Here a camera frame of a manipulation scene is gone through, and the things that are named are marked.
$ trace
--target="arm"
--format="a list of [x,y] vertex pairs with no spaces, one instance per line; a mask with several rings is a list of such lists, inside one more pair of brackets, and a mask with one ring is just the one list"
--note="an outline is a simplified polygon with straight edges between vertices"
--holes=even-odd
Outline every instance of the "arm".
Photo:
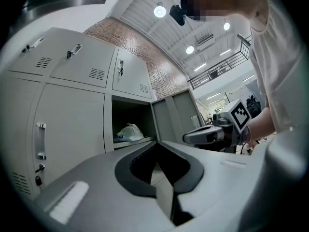
[[269,136],[276,131],[272,122],[267,96],[265,108],[257,117],[249,122],[248,127],[251,132],[250,141]]

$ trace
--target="railing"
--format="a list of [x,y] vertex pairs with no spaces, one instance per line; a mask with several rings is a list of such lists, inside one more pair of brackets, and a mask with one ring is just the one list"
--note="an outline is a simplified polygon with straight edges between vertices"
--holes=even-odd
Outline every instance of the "railing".
[[251,41],[249,39],[250,36],[246,39],[244,39],[241,35],[238,35],[238,37],[241,40],[240,51],[215,64],[201,74],[191,78],[188,82],[191,83],[193,89],[210,82],[218,76],[249,60],[249,47]]

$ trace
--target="person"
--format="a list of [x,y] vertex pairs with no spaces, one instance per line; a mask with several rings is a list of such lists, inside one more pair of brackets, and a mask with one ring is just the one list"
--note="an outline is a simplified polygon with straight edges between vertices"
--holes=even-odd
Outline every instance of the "person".
[[239,144],[307,124],[307,49],[280,0],[181,0],[181,6],[194,20],[234,14],[249,20],[250,60],[266,107],[249,122]]

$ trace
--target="ceiling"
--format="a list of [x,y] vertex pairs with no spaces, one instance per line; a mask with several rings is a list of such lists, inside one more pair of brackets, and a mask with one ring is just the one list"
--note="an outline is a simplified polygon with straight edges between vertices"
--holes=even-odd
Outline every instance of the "ceiling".
[[[163,3],[167,14],[163,18],[154,15],[157,3]],[[179,26],[168,14],[172,5],[180,0],[119,0],[110,16],[129,24],[160,47],[187,75],[192,78],[214,64],[237,52],[240,40],[237,34],[250,35],[248,24],[238,16],[214,18],[212,21],[197,22],[187,19],[184,26]],[[224,23],[230,23],[230,29],[224,30]],[[214,35],[215,41],[204,49],[197,50],[197,42],[208,35]],[[189,46],[195,48],[192,54],[187,54]],[[228,49],[230,52],[220,56]],[[200,65],[207,65],[194,71]]]

